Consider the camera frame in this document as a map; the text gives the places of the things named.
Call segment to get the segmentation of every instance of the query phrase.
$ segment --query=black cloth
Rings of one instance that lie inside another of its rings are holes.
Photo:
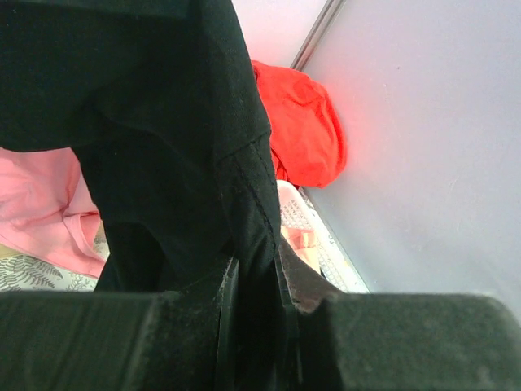
[[[72,147],[111,249],[97,290],[227,251],[254,291],[280,239],[269,132],[230,0],[0,2],[0,147]]]
[[[229,264],[160,294],[0,294],[0,389],[213,390]]]

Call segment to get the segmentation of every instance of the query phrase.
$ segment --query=laundry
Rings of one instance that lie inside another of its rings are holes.
[[[94,251],[100,216],[70,148],[0,148],[0,244],[53,265],[99,277]]]
[[[226,252],[257,311],[280,211],[231,1],[66,3],[2,3],[0,147],[73,150],[110,248],[97,291],[168,290]]]
[[[326,89],[294,69],[252,63],[277,179],[298,187],[332,183],[346,165],[347,143]]]
[[[309,267],[320,274],[317,235],[315,231],[282,226],[281,234],[291,248],[293,248],[295,254]]]

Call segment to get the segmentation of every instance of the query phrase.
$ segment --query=clothes pile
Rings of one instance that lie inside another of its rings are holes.
[[[327,186],[346,165],[347,145],[326,90],[293,69],[259,61],[252,66],[272,128],[276,178],[296,187]],[[101,217],[70,148],[0,148],[0,183],[0,244],[79,274],[100,276],[105,261],[93,247]],[[320,272],[312,231],[283,227],[282,235]]]

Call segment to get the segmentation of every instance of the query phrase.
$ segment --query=patterned fabric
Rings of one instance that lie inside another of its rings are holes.
[[[108,258],[105,239],[97,237],[94,248],[104,259]],[[0,259],[0,291],[92,292],[96,282],[92,277],[73,273],[29,255],[17,254]]]

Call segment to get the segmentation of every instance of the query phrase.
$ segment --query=white laundry basket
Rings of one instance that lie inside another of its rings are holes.
[[[282,225],[316,232],[318,261],[326,279],[344,292],[368,292],[360,275],[342,254],[323,221],[318,216],[313,216],[295,187],[285,181],[277,181],[277,187]]]

